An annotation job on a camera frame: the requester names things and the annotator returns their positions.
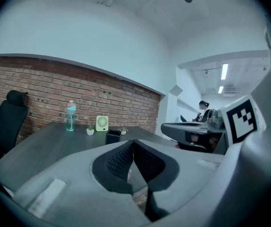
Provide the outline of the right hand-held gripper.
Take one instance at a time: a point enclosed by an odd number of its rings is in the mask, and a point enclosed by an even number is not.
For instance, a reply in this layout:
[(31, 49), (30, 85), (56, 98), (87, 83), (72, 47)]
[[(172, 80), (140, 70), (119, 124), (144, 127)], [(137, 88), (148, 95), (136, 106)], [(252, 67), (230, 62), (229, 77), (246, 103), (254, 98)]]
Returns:
[(178, 148), (189, 151), (207, 151), (207, 148), (191, 141), (192, 135), (222, 134), (215, 154), (225, 154), (230, 146), (242, 142), (250, 133), (259, 129), (254, 100), (243, 96), (220, 108), (211, 109), (206, 123), (163, 123), (161, 132), (178, 142)]

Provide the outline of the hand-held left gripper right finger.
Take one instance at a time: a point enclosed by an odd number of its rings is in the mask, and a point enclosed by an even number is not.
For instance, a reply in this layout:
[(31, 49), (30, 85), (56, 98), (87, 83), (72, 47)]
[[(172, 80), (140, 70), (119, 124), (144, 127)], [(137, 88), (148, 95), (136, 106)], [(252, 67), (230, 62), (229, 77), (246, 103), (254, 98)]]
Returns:
[(133, 159), (148, 185), (148, 213), (162, 223), (210, 223), (223, 195), (217, 183), (226, 155), (133, 141)]

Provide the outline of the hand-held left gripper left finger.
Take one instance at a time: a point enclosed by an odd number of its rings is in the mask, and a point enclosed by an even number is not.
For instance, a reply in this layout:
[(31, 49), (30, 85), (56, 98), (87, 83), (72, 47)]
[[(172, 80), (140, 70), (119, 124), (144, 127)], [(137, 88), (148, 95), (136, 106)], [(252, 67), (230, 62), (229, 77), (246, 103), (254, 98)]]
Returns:
[(0, 204), (14, 227), (145, 227), (127, 175), (131, 140), (77, 152), (24, 183)]

